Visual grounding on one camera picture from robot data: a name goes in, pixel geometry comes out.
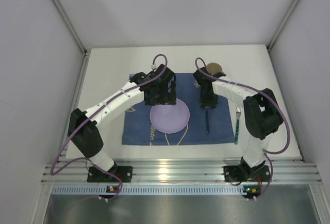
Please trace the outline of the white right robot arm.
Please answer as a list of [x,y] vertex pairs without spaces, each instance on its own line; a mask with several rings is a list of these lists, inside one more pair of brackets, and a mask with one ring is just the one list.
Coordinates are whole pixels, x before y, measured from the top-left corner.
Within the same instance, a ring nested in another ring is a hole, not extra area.
[[250,134],[242,163],[250,168],[263,164],[264,150],[269,143],[268,136],[277,132],[283,123],[273,91],[266,88],[260,93],[252,94],[238,83],[230,82],[224,73],[220,72],[212,76],[206,72],[205,67],[196,70],[193,77],[200,86],[202,107],[216,107],[218,96],[225,97],[242,107],[245,126]]

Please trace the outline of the blue cloth placemat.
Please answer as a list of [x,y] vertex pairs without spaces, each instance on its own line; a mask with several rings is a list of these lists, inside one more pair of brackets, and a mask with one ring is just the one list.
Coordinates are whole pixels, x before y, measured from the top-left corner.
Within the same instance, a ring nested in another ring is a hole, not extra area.
[[218,97],[218,104],[209,110],[209,134],[206,134],[205,108],[200,107],[200,87],[191,73],[176,75],[177,98],[190,111],[187,126],[174,134],[165,134],[150,122],[152,106],[136,104],[125,113],[122,144],[131,146],[213,145],[233,143],[235,134],[228,100]]

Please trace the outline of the beige cup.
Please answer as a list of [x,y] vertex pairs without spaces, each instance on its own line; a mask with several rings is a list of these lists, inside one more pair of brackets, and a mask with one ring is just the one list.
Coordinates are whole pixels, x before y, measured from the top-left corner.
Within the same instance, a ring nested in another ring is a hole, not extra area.
[[206,65],[206,70],[207,70],[211,75],[214,75],[214,74],[217,74],[217,73],[223,72],[222,67],[221,67],[218,63],[215,63],[215,62],[211,62],[211,63],[207,64],[207,65]]

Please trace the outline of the green handled fork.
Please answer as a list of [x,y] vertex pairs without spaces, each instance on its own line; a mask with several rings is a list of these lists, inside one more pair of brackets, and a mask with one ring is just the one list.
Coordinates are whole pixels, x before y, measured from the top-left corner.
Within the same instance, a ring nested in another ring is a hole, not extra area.
[[235,126],[235,140],[234,140],[235,145],[238,144],[241,113],[242,113],[242,107],[238,105],[236,108],[236,126]]

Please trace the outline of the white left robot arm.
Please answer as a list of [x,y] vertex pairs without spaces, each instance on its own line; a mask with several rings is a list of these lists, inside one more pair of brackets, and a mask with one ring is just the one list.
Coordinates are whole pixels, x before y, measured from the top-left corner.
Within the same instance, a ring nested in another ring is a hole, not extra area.
[[161,64],[148,74],[134,74],[119,91],[93,107],[75,109],[70,116],[69,141],[94,165],[110,171],[116,163],[104,149],[101,127],[142,102],[147,106],[175,105],[175,73]]

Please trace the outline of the purple plate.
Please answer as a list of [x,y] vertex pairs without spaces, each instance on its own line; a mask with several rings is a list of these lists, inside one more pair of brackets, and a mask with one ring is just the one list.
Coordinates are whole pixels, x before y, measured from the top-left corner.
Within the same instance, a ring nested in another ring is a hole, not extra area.
[[175,105],[156,105],[150,110],[150,122],[154,128],[165,134],[174,134],[184,129],[190,120],[187,104],[176,99]]

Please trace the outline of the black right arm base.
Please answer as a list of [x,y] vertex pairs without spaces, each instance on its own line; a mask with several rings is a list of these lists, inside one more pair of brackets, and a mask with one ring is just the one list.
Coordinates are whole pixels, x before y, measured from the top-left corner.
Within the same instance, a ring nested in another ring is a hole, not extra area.
[[261,165],[250,168],[249,166],[236,165],[224,166],[225,182],[243,183],[243,182],[267,182],[270,179],[270,169],[267,165]]

